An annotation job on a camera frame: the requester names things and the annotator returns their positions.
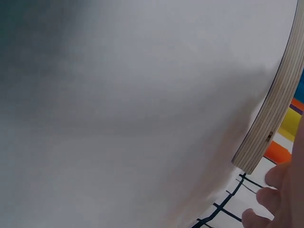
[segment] white surface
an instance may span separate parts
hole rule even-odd
[[[27,4],[0,53],[1,227],[184,227],[234,175],[296,0]]]

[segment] curved wooden edge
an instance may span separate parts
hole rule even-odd
[[[291,34],[275,79],[232,163],[251,174],[291,103],[304,66],[304,0],[298,0]]]

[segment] hand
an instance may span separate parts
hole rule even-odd
[[[242,215],[244,228],[292,228],[290,163],[279,164],[265,176],[267,185],[256,194],[259,204],[274,215],[271,221],[256,215],[252,209]]]

